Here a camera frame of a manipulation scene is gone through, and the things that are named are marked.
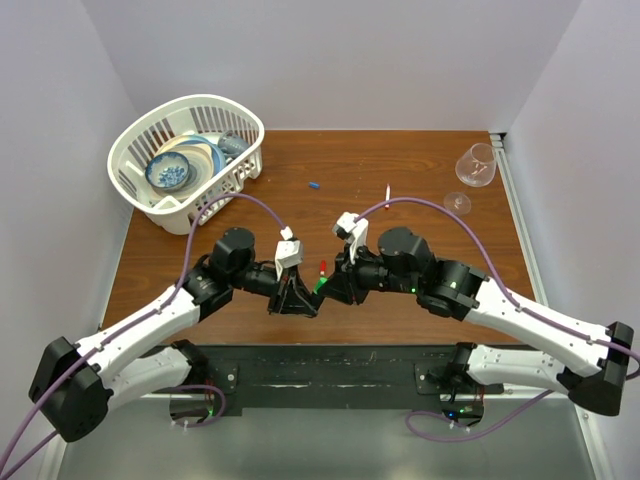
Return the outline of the green highlighter cap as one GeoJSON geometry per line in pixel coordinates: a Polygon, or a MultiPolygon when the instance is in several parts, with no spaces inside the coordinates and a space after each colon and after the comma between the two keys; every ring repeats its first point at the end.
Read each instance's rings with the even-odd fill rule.
{"type": "Polygon", "coordinates": [[[320,277],[314,286],[313,293],[318,294],[320,289],[326,284],[327,281],[327,277],[320,277]]]}

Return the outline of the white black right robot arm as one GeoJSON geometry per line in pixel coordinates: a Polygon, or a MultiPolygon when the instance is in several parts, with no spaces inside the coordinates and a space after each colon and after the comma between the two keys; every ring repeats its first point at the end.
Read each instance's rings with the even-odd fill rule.
{"type": "Polygon", "coordinates": [[[524,350],[461,345],[443,379],[459,393],[474,386],[515,384],[566,395],[604,416],[621,410],[632,328],[582,321],[523,297],[464,263],[437,258],[406,227],[385,231],[372,253],[362,239],[347,240],[320,296],[362,304],[371,291],[411,294],[429,313],[507,334],[524,350]]]}

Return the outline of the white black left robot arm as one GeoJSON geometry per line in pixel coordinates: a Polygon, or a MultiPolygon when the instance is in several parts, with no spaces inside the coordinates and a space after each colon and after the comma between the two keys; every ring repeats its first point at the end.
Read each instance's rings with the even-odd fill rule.
{"type": "Polygon", "coordinates": [[[271,314],[317,316],[322,301],[300,278],[302,257],[302,243],[291,238],[279,241],[274,259],[257,261],[253,233],[228,229],[183,279],[138,312],[75,343],[65,337],[49,343],[30,399],[65,441],[75,442],[147,393],[200,390],[208,367],[194,346],[180,341],[157,354],[151,349],[221,310],[237,290],[267,298],[271,314]]]}

